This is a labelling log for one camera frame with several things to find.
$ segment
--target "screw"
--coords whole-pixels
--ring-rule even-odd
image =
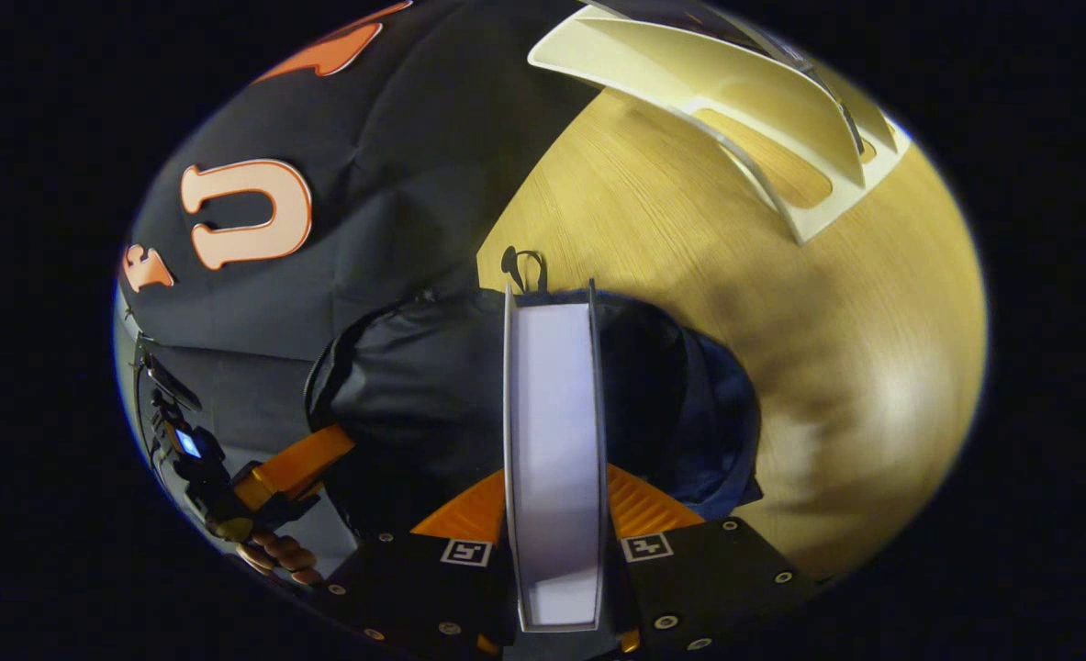
[[[678,626],[681,620],[677,615],[660,615],[653,622],[653,628],[672,628]]]

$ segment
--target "wooden table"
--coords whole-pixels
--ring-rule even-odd
[[[797,158],[740,139],[769,177],[824,194]],[[508,244],[552,290],[652,302],[727,344],[762,410],[765,498],[735,510],[816,577],[849,572],[930,500],[978,402],[987,313],[970,231],[912,145],[886,180],[799,246],[696,129],[605,91],[567,127],[478,255],[504,288]],[[522,259],[533,281],[533,263]]]

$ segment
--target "orange lettering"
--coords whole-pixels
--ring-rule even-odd
[[[127,275],[127,283],[135,292],[139,292],[148,284],[163,284],[164,288],[172,288],[175,280],[168,267],[163,263],[160,252],[152,247],[143,256],[143,247],[139,243],[127,247],[126,258],[122,260],[122,270]]]
[[[392,4],[391,8],[380,9],[380,11],[370,16],[359,18],[344,28],[337,29],[333,34],[338,35],[338,37],[323,38],[314,46],[307,47],[307,49],[286,60],[286,62],[277,64],[277,66],[270,68],[269,72],[266,72],[265,75],[253,82],[261,82],[261,80],[274,78],[274,76],[311,68],[315,69],[315,75],[318,76],[336,75],[336,73],[341,72],[352,63],[354,58],[357,58],[366,49],[367,43],[370,43],[371,39],[382,29],[382,25],[377,24],[377,22],[372,22],[370,25],[363,24],[387,16],[388,14],[400,12],[401,9],[406,9],[409,4],[413,4],[412,0]]]
[[[187,213],[198,213],[204,200],[245,192],[269,198],[274,204],[269,220],[232,229],[198,224],[191,229],[199,260],[213,271],[232,260],[283,258],[302,247],[311,234],[311,188],[290,164],[254,158],[204,171],[191,166],[179,180],[179,200]]]

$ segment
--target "white book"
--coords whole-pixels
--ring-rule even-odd
[[[518,308],[506,285],[507,526],[525,632],[598,626],[607,465],[593,309]]]

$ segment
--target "black background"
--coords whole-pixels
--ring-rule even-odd
[[[169,151],[384,4],[0,3],[0,658],[370,657],[157,492],[110,304]],[[933,505],[735,658],[1086,658],[1086,8],[905,4],[727,3],[861,80],[948,177],[987,279],[987,394]]]

